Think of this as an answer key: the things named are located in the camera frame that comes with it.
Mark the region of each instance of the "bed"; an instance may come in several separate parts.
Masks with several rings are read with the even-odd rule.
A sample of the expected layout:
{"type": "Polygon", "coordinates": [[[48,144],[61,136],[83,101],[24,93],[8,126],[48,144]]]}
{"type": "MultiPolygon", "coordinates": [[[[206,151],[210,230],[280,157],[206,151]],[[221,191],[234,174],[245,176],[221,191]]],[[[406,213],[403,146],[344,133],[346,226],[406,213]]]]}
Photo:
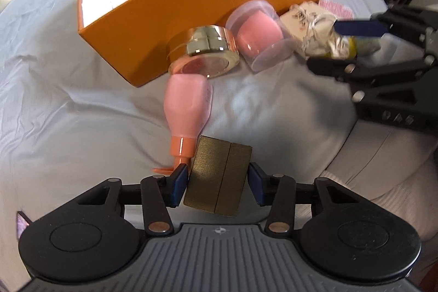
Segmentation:
{"type": "MultiPolygon", "coordinates": [[[[382,0],[334,1],[356,17],[386,9],[382,0]]],[[[0,280],[10,291],[29,280],[18,210],[36,220],[109,177],[138,183],[172,162],[168,75],[131,86],[79,37],[76,18],[76,0],[12,0],[0,13],[0,280]]],[[[372,61],[418,55],[387,38],[372,61]]],[[[310,74],[295,57],[256,75],[241,63],[212,84],[203,135],[253,146],[252,160],[269,174],[337,180],[408,220],[425,241],[438,232],[435,137],[356,122],[348,87],[310,74]]],[[[247,185],[235,219],[183,205],[169,212],[176,226],[267,215],[247,185]]],[[[309,214],[300,207],[297,226],[309,214]]],[[[126,207],[125,217],[142,226],[139,207],[126,207]]]]}

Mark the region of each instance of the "black round joint cover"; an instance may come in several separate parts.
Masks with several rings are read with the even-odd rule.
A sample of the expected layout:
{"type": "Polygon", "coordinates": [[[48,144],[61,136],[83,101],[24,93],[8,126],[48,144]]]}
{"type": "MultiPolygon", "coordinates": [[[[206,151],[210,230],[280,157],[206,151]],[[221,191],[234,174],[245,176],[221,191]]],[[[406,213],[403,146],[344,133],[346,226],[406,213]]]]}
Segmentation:
{"type": "Polygon", "coordinates": [[[18,243],[32,275],[70,283],[108,276],[126,265],[138,247],[139,233],[129,222],[80,205],[35,221],[18,243]]]}
{"type": "Polygon", "coordinates": [[[406,276],[420,238],[404,220],[371,204],[335,204],[301,230],[303,252],[322,272],[355,283],[406,276]]]}

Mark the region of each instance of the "round gold container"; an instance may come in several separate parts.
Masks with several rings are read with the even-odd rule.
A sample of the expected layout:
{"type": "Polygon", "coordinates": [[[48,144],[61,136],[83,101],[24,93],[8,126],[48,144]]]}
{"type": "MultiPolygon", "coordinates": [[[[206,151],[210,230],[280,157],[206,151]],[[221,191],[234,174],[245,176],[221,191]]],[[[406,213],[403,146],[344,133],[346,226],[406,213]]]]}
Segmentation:
{"type": "Polygon", "coordinates": [[[239,63],[232,33],[224,27],[207,25],[174,36],[167,44],[169,73],[198,73],[207,78],[222,75],[239,63]]]}

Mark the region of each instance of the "gray ribbed panel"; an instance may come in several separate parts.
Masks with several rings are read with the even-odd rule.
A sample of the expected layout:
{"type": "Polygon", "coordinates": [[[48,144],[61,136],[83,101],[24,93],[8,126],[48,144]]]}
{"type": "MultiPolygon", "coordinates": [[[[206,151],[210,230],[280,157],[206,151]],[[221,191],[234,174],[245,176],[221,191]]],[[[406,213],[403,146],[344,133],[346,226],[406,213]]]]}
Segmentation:
{"type": "Polygon", "coordinates": [[[256,225],[185,224],[153,239],[127,269],[83,286],[33,280],[25,292],[418,292],[407,280],[355,286],[325,277],[305,264],[287,240],[263,235],[256,225]]]}

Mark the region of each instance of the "pink beauty blender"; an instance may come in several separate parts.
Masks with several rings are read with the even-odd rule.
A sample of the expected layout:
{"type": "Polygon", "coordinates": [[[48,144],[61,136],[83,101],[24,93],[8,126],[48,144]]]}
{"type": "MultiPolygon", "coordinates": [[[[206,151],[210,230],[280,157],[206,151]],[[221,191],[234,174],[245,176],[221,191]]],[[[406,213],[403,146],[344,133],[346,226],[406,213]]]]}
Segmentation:
{"type": "Polygon", "coordinates": [[[277,22],[258,10],[240,27],[236,43],[246,56],[256,57],[267,47],[282,39],[283,33],[277,22]]]}

